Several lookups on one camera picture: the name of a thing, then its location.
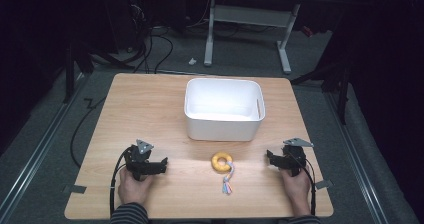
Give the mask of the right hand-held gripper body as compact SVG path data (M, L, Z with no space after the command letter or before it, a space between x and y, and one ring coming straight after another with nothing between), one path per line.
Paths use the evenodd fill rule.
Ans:
M301 138L291 138L284 141L281 168L289 170L292 177L297 176L300 170L306 167L307 158L304 147L313 148L314 144Z

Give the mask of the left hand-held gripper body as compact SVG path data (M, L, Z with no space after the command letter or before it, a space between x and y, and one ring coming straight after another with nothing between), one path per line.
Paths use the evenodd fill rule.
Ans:
M140 181L147 175L158 173L158 164L149 162L153 148L153 145L137 139L136 144L131 145L124 154L126 168L132 173L135 180Z

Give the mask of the yellow ring rope toy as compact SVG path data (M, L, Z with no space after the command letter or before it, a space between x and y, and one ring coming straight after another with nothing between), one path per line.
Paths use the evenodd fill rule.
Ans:
M211 158L212 168L219 173L224 173L222 192L226 195L232 193L230 180L232 179L235 171L233 158L226 152L217 152Z

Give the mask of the white plastic bin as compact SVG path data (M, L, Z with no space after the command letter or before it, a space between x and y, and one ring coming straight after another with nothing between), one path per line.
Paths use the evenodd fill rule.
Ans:
M255 81L194 78L186 86L184 113L191 139L251 141L266 109Z

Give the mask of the person's left hand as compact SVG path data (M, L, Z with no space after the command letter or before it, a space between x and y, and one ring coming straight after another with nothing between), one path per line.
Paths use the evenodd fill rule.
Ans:
M154 177L147 176L143 181L137 181L127 169L120 172L118 195L122 204L137 203L142 205L148 197L148 192Z

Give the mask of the person's right hand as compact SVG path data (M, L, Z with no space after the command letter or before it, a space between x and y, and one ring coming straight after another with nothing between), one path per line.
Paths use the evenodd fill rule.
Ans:
M298 175L291 176L289 170L280 170L283 180L284 190L288 196L293 215L301 217L311 214L310 205L308 202L308 193L310 190L310 180L304 170Z

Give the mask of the black metal stand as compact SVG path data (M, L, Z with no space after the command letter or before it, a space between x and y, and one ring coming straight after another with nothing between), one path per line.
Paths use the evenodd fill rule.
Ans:
M83 74L91 74L94 70L90 49L86 43L71 42L66 49L65 103L70 102L75 90L75 66L78 66Z
M290 83L299 85L307 80L322 77L321 89L323 92L338 92L336 113L340 122L345 125L345 108L348 101L347 92L351 67L352 63L350 61L334 62L324 67L318 67L314 71L291 80Z

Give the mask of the white-legged desk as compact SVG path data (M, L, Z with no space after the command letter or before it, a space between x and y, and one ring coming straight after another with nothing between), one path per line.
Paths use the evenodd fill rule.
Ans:
M214 24L216 22L248 24L284 29L282 39L277 41L276 45L282 70L285 74L290 74L291 67L287 57L286 45L300 7L301 4L299 1L295 1L290 9L282 11L276 9L271 10L269 8L247 7L241 4L216 4L215 0L210 0L204 65L211 66L213 63Z

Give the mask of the metal floor rail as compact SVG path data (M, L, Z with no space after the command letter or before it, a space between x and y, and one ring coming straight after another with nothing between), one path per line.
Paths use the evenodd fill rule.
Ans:
M342 143L347 153L349 163L355 175L356 181L361 190L362 196L366 202L368 210L375 224L389 224L387 216L377 196L374 185L372 184L366 169L361 162L360 156L353 144L348 128L339 118L337 112L337 103L331 94L325 94L324 98L329 106L331 113L337 123L338 129L342 135Z
M0 223L6 223L21 200L39 166L52 145L76 95L84 87L89 74L71 75L75 82L71 96L66 96L66 75L63 74L42 98L29 118L0 157Z

